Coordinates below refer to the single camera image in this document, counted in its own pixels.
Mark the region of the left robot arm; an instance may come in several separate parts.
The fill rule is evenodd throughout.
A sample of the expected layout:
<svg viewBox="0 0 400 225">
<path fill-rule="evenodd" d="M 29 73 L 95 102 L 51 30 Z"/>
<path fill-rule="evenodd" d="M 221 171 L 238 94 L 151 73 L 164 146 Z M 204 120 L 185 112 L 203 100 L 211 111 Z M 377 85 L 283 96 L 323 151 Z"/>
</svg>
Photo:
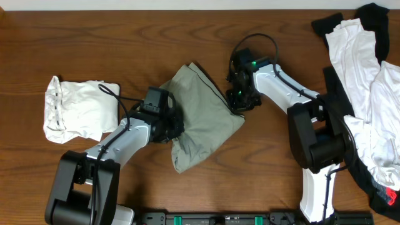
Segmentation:
<svg viewBox="0 0 400 225">
<path fill-rule="evenodd" d="M 45 210 L 47 224 L 133 224 L 135 212 L 117 203 L 120 170 L 149 143 L 168 143 L 184 132 L 173 93 L 150 87 L 107 138 L 60 158 Z"/>
</svg>

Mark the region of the khaki shorts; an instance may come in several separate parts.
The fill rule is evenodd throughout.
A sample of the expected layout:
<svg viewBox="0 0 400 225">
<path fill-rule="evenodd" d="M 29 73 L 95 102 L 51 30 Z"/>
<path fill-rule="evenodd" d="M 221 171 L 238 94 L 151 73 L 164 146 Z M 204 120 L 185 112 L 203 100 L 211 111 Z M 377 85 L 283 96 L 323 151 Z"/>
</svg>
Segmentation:
<svg viewBox="0 0 400 225">
<path fill-rule="evenodd" d="M 192 62 L 161 86 L 183 112 L 184 132 L 172 140 L 172 163 L 181 174 L 203 162 L 245 122 L 235 115 L 210 79 Z"/>
</svg>

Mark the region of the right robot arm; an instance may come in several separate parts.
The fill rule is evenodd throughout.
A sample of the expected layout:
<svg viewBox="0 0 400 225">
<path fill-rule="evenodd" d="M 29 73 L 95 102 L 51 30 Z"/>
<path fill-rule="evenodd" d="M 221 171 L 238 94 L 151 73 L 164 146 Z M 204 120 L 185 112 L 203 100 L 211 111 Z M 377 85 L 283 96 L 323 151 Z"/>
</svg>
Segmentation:
<svg viewBox="0 0 400 225">
<path fill-rule="evenodd" d="M 302 167 L 302 216 L 308 224 L 332 224 L 335 174 L 355 150 L 336 103 L 296 82 L 273 60 L 255 59 L 248 48 L 235 50 L 228 68 L 227 101 L 235 113 L 261 105 L 265 95 L 286 114 L 290 149 Z"/>
</svg>

